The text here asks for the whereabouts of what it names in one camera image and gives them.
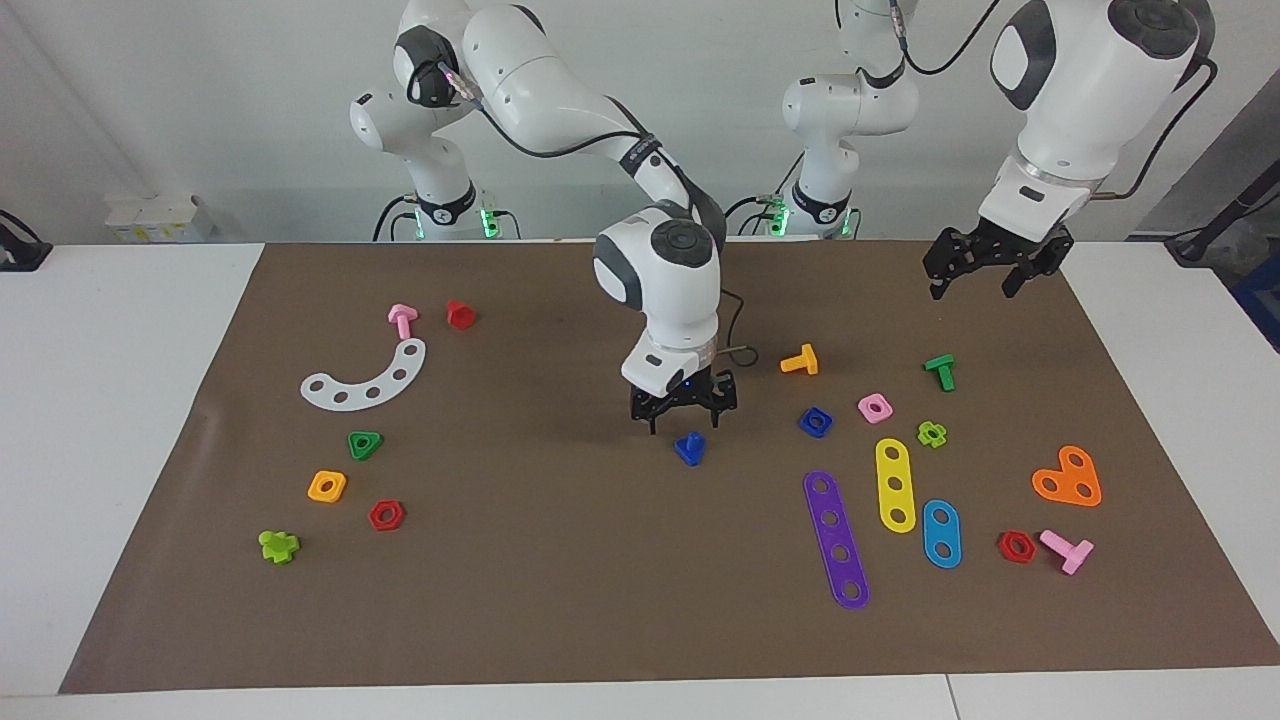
yellow square nut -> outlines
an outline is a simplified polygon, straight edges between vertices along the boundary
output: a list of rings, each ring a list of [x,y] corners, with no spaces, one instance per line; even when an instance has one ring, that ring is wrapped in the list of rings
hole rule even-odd
[[[315,478],[311,478],[307,497],[316,502],[338,502],[344,489],[347,489],[347,475],[333,470],[320,470]]]

green t-shaped peg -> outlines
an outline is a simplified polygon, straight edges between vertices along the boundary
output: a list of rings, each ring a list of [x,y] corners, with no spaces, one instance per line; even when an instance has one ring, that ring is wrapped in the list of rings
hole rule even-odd
[[[951,366],[955,364],[956,359],[954,356],[940,355],[925,363],[924,369],[938,374],[938,380],[942,383],[942,392],[951,392],[956,388],[956,380],[951,377]]]

orange t-shaped peg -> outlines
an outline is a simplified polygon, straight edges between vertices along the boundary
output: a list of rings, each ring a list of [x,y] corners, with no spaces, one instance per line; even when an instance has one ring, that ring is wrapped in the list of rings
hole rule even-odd
[[[818,356],[813,352],[813,346],[808,342],[800,346],[800,355],[787,357],[781,363],[783,373],[805,370],[810,375],[818,374]]]

blue square nut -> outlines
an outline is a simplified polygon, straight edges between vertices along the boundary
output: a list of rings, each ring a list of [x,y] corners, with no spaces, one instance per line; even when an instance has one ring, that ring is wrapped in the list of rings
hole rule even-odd
[[[832,423],[835,420],[831,419],[831,415],[817,407],[805,410],[805,414],[800,416],[800,429],[819,439],[827,437]]]

green indicator light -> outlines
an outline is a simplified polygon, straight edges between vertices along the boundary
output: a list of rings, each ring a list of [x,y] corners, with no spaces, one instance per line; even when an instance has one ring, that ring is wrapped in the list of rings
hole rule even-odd
[[[502,234],[502,228],[498,227],[498,218],[488,208],[480,208],[480,223],[484,225],[484,236],[486,238]]]
[[[777,213],[773,214],[773,223],[769,225],[769,232],[774,237],[782,237],[787,234],[787,223],[791,220],[791,209],[783,205]]]

